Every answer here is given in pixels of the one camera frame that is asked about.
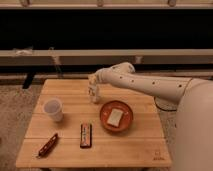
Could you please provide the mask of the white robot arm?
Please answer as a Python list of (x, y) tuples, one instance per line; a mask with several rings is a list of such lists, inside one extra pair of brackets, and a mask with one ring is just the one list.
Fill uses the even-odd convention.
[(176, 135), (170, 171), (213, 170), (213, 81), (189, 77), (143, 76), (123, 62), (88, 76), (89, 95), (99, 101), (99, 84), (130, 89), (177, 104)]

